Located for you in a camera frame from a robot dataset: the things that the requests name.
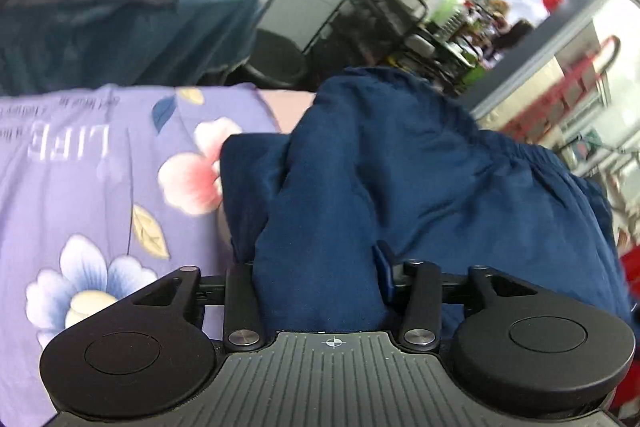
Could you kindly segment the navy blue jacket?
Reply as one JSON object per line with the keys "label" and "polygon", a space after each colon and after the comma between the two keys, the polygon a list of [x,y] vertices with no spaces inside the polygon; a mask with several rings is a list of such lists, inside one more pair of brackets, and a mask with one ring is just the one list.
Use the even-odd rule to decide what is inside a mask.
{"label": "navy blue jacket", "polygon": [[551,150],[480,129],[395,69],[326,80],[288,134],[242,133],[220,155],[224,212],[269,332],[393,322],[374,247],[463,274],[487,265],[630,321],[612,211]]}

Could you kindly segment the purple floral bed sheet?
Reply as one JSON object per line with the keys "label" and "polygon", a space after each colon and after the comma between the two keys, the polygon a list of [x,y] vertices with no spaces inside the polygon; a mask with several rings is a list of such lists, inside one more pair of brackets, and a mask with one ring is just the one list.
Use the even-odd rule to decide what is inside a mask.
{"label": "purple floral bed sheet", "polygon": [[221,145],[290,132],[313,99],[241,84],[2,100],[3,425],[53,416],[39,359],[56,335],[183,265],[232,265]]}

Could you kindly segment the red rack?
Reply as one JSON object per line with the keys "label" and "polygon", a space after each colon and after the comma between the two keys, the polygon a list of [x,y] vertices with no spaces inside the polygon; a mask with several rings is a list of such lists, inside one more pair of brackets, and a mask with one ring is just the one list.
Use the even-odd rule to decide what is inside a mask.
{"label": "red rack", "polygon": [[537,143],[561,124],[577,105],[601,86],[602,77],[620,55],[620,38],[608,36],[558,82],[510,119],[500,132],[524,143]]}

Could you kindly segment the black round stool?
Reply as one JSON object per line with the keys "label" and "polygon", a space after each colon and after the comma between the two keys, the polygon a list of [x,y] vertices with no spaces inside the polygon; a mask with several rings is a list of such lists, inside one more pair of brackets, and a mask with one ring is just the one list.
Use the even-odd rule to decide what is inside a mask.
{"label": "black round stool", "polygon": [[254,49],[242,76],[260,89],[297,90],[309,76],[308,64],[296,44],[270,30],[258,29]]}

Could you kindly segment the teal bed cover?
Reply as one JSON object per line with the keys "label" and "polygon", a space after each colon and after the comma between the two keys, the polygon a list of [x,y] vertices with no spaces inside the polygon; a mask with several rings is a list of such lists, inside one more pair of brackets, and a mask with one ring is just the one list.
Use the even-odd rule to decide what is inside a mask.
{"label": "teal bed cover", "polygon": [[92,0],[1,12],[1,92],[194,86],[252,52],[260,0]]}

